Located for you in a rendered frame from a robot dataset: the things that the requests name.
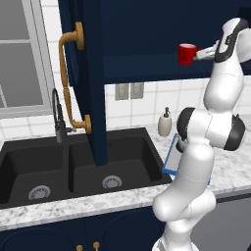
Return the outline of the navy base cabinet door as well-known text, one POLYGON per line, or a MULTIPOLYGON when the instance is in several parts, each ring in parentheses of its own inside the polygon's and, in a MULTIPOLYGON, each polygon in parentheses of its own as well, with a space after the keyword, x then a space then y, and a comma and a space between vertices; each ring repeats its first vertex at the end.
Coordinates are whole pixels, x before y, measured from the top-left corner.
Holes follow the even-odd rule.
POLYGON ((88 248, 100 243, 99 251, 152 251, 165 224, 150 207, 87 217, 84 220, 88 248))
POLYGON ((0 251, 76 251, 78 245, 56 229, 36 227, 10 234, 0 244, 0 251))

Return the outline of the grey dishwasher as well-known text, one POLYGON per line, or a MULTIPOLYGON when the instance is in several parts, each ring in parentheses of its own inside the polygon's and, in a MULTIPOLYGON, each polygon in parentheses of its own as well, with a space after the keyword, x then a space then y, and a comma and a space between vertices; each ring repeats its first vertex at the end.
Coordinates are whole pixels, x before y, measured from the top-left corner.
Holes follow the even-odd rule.
POLYGON ((199 251, 251 251, 251 196, 217 200, 216 209, 194 228, 199 251))

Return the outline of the grey wall outlet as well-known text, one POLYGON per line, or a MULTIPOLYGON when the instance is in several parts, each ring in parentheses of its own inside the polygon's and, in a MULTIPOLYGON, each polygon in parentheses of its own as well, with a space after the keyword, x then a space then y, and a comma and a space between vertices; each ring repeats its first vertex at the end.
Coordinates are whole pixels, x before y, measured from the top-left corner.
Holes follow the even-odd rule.
POLYGON ((129 85, 127 83, 118 83, 115 86, 115 100, 127 100, 128 99, 129 85))
POLYGON ((144 93, 143 82, 133 82, 130 85, 130 98, 131 99, 142 99, 144 93))

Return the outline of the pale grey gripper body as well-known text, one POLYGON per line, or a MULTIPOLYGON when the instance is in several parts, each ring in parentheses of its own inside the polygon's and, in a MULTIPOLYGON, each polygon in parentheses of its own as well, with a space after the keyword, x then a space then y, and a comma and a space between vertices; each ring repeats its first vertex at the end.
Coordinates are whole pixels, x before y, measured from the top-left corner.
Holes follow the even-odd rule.
POLYGON ((215 44, 211 47, 197 51, 194 56, 194 60, 195 61, 213 60, 215 58, 217 47, 218 47, 218 41, 216 41, 215 44))

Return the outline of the black tap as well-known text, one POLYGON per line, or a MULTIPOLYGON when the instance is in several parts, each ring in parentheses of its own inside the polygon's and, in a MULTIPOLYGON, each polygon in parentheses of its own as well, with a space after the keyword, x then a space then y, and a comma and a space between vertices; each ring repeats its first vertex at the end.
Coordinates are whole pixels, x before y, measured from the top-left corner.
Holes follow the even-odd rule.
POLYGON ((52 111, 55 125, 55 134, 58 143, 63 143, 67 140, 70 132, 76 132, 75 127, 66 127, 63 116, 62 106, 59 100, 58 91, 56 88, 52 89, 52 111))

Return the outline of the blue rimmed tray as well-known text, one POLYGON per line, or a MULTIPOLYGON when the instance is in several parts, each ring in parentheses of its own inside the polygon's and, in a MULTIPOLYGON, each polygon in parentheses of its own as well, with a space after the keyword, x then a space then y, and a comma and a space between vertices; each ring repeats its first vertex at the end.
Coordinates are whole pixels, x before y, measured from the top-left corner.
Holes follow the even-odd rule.
POLYGON ((192 136, 182 140, 176 133, 168 152, 163 172, 178 177, 184 176, 193 182, 208 185, 214 166, 214 152, 210 140, 192 136))

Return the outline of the beige soap dispenser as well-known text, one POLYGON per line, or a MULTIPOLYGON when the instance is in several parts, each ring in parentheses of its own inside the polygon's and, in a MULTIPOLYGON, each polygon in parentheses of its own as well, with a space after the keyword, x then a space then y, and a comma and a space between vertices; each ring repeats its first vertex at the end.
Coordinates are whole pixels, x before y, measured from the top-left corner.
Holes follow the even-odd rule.
POLYGON ((158 133, 160 136, 167 137, 172 129, 172 116, 170 113, 170 109, 168 107, 165 108, 165 113, 159 118, 158 121, 158 133))

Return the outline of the navy wall cabinet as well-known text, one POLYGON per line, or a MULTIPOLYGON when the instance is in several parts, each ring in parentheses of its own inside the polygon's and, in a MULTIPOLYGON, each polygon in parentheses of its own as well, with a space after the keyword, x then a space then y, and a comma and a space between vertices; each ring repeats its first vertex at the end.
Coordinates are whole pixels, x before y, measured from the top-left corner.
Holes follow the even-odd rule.
POLYGON ((101 0, 108 83, 202 78, 211 61, 183 66, 178 46, 212 46, 232 18, 251 24, 251 0, 101 0))

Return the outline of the black double sink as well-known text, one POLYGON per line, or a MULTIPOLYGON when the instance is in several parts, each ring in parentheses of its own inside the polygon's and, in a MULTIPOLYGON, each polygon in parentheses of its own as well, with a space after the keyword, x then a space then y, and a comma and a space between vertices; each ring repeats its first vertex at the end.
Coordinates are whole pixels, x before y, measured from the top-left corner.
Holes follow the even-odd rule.
POLYGON ((87 136, 7 141, 0 150, 0 209, 168 184, 144 127, 107 133, 108 163, 97 167, 87 136))

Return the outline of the grey framed window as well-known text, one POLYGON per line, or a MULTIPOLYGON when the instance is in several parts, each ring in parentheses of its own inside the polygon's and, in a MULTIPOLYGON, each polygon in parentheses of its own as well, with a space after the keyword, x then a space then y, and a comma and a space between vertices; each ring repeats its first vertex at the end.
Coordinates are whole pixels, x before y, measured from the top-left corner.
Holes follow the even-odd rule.
POLYGON ((40 0, 0 0, 0 119, 51 114, 53 88, 40 0))

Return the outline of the red mug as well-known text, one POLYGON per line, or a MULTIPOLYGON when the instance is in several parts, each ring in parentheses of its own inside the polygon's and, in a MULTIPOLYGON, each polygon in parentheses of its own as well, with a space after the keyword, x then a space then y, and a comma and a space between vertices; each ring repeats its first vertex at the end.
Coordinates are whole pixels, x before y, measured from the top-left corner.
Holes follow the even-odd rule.
POLYGON ((197 47, 194 44, 181 43, 178 46, 178 62, 181 65, 190 65, 193 62, 193 58, 196 55, 196 52, 200 50, 200 47, 197 47))

